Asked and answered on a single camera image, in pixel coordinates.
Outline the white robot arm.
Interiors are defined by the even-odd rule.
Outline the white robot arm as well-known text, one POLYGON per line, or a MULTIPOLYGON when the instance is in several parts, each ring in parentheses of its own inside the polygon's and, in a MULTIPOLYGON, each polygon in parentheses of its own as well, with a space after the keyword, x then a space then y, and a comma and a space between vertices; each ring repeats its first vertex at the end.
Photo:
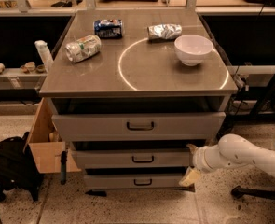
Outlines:
POLYGON ((191 151, 193 166, 187 168, 179 181, 181 187, 193 185, 203 173, 245 165, 253 165, 275 178, 275 151, 258 147, 239 135, 226 134, 213 146, 188 144, 187 147, 191 151))

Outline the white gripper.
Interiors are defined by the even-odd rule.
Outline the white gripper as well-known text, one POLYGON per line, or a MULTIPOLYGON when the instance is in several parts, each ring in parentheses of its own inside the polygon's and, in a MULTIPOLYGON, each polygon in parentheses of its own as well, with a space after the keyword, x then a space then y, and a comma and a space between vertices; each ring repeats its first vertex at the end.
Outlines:
POLYGON ((201 177, 201 172, 210 173, 219 168, 218 145, 197 147, 194 144, 187 144, 186 146, 192 153, 195 168, 188 167, 185 175, 179 181, 179 185, 185 188, 193 185, 201 177))

